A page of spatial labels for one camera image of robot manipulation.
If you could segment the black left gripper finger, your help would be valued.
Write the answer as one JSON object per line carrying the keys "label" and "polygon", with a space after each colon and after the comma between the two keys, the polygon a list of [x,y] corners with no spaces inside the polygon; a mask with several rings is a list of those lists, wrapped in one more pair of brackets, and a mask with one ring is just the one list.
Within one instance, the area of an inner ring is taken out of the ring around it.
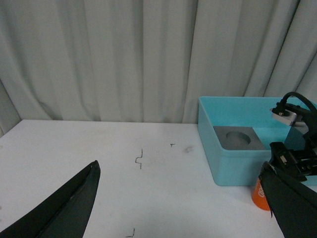
{"label": "black left gripper finger", "polygon": [[93,161],[37,207],[0,233],[2,238],[82,238],[101,169]]}

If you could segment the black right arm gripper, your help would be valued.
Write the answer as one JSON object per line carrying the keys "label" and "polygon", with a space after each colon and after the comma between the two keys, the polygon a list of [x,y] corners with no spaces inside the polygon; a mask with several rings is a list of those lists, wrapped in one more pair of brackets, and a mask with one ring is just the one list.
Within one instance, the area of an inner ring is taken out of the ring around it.
{"label": "black right arm gripper", "polygon": [[285,238],[317,236],[317,193],[301,182],[317,174],[317,116],[304,116],[305,127],[291,127],[284,142],[270,143],[260,183]]}

